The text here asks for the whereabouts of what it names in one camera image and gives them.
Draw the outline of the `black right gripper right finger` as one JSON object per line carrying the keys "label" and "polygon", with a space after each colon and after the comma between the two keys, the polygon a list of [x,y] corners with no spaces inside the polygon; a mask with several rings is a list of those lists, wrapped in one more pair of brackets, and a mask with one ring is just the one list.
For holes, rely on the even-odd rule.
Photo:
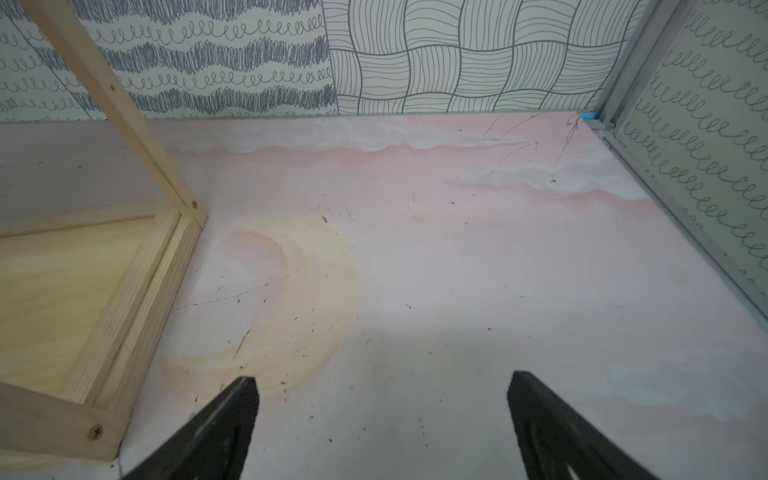
{"label": "black right gripper right finger", "polygon": [[528,478],[656,477],[532,373],[513,373],[507,401]]}

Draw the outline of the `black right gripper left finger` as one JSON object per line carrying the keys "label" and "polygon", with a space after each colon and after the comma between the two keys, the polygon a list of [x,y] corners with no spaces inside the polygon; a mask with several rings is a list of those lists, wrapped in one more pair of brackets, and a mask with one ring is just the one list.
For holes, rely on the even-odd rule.
{"label": "black right gripper left finger", "polygon": [[236,378],[126,477],[238,480],[248,455],[259,401],[256,380]]}

